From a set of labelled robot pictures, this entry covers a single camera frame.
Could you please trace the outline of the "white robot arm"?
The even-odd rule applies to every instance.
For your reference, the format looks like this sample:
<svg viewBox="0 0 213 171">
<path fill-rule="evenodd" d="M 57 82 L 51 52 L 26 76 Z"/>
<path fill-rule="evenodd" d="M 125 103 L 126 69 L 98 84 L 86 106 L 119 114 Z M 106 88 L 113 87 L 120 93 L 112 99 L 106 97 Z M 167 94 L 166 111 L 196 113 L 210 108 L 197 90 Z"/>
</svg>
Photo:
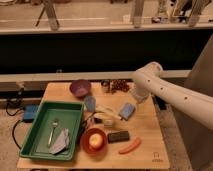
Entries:
<svg viewBox="0 0 213 171">
<path fill-rule="evenodd" d="M 172 84 L 160 78 L 163 72 L 158 62 L 150 62 L 132 74 L 130 90 L 133 98 L 142 103 L 152 93 L 213 130 L 213 97 Z"/>
</svg>

